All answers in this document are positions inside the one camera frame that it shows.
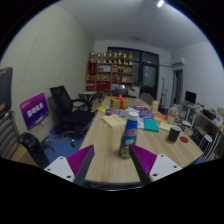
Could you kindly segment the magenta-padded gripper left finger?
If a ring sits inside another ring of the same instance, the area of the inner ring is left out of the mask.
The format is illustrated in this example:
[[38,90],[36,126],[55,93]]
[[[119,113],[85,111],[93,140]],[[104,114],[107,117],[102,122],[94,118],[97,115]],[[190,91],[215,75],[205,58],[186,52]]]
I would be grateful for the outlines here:
[[59,156],[45,171],[82,186],[94,155],[94,145],[89,145],[68,157]]

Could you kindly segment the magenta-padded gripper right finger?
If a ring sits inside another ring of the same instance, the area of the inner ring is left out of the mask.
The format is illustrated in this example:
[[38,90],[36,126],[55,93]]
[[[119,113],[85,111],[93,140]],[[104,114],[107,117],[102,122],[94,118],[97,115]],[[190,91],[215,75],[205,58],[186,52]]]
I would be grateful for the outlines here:
[[181,170],[181,167],[165,154],[155,155],[137,145],[129,145],[129,154],[143,186]]

